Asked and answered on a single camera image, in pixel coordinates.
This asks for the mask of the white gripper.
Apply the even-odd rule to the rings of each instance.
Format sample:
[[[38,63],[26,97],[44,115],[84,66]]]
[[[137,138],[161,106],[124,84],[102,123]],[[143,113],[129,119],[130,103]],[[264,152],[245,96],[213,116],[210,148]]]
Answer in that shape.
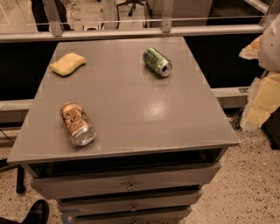
[[[262,79],[254,78],[241,116],[242,130],[256,130],[280,107],[280,13],[262,36],[241,49],[239,56],[245,60],[258,59],[259,66],[270,71]]]

